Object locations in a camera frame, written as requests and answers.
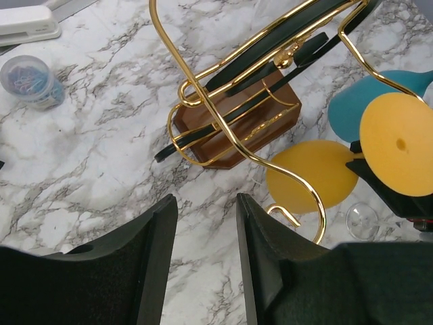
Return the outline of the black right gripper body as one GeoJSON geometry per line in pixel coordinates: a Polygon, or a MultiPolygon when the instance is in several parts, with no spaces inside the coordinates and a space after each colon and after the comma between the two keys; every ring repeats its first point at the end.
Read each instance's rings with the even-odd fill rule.
{"type": "Polygon", "coordinates": [[[413,227],[419,232],[423,242],[433,242],[433,225],[431,219],[412,219],[413,227]]]}

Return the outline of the yellow plastic wine glass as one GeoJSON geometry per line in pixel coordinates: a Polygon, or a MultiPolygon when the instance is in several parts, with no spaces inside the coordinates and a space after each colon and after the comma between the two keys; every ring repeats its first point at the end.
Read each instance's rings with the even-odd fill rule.
{"type": "Polygon", "coordinates": [[[345,200],[361,179],[346,167],[355,158],[364,158],[374,175],[399,194],[432,195],[432,109],[410,95],[386,93],[368,104],[359,140],[349,147],[309,140],[271,161],[308,181],[328,209],[345,200]]]}

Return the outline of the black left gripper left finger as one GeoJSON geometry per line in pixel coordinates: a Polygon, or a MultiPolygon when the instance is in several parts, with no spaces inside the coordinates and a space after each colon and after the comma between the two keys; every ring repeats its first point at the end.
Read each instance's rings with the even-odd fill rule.
{"type": "Polygon", "coordinates": [[[177,227],[169,194],[140,216],[46,258],[48,324],[159,324],[177,227]]]}

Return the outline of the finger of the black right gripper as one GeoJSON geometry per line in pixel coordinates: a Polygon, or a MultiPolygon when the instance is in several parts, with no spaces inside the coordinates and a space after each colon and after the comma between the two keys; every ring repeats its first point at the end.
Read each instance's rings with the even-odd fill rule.
{"type": "Polygon", "coordinates": [[[431,217],[432,195],[411,197],[391,190],[374,175],[364,158],[347,162],[346,167],[358,175],[398,217],[431,217]]]}

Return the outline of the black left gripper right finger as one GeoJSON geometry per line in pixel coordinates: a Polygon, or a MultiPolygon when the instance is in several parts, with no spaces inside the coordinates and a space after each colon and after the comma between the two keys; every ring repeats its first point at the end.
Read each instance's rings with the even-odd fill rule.
{"type": "Polygon", "coordinates": [[[280,223],[251,197],[236,198],[248,324],[333,324],[326,266],[333,251],[280,223]]]}

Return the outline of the blue plastic wine glass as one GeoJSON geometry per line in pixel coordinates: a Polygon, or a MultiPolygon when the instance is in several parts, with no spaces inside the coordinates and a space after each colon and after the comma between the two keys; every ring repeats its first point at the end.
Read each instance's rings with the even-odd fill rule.
{"type": "MultiPolygon", "coordinates": [[[[381,74],[423,97],[432,83],[432,71],[411,72],[407,70],[385,70],[381,74]]],[[[368,104],[380,95],[395,92],[368,75],[335,95],[328,108],[328,120],[334,133],[346,142],[359,140],[359,125],[368,104]]]]}

